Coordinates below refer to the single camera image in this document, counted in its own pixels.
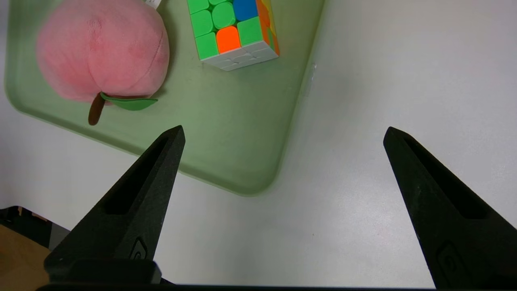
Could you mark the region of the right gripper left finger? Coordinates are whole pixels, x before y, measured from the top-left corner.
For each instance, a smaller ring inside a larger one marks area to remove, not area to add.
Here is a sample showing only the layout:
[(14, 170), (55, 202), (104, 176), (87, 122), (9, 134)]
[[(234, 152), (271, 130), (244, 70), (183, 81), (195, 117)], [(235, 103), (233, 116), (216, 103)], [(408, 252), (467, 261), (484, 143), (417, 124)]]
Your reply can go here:
[(154, 262), (186, 143), (162, 133), (44, 260), (52, 284), (160, 284)]

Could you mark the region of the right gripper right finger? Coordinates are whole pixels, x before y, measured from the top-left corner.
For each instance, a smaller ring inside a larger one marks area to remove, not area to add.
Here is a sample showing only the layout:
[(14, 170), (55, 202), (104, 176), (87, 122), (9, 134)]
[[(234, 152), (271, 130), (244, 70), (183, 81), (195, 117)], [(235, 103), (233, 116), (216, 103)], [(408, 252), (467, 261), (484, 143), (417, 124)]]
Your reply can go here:
[(436, 289), (515, 290), (516, 228), (408, 133), (383, 145)]

